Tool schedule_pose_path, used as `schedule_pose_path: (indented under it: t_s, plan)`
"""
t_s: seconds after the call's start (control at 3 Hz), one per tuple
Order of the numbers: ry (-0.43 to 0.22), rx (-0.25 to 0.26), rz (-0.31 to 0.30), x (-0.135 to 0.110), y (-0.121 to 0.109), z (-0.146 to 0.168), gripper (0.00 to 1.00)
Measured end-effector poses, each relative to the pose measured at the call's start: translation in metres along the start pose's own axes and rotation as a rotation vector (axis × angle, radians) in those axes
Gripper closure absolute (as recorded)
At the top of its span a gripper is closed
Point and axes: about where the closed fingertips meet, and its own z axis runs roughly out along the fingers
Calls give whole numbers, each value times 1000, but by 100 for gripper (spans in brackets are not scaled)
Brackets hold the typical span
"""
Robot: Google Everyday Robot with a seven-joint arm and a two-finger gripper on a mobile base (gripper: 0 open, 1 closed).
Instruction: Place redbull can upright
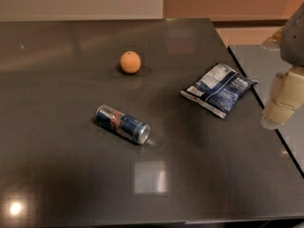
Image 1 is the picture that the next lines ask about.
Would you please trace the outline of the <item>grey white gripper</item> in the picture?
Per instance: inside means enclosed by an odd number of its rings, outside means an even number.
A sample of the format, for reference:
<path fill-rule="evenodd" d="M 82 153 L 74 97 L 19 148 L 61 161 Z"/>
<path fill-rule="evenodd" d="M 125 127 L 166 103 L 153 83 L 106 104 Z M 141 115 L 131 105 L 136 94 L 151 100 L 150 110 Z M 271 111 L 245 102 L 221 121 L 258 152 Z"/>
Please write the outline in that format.
<path fill-rule="evenodd" d="M 261 47 L 280 50 L 281 59 L 295 65 L 285 73 L 277 73 L 263 109 L 261 125 L 273 130 L 288 122 L 304 104 L 304 3 Z"/>

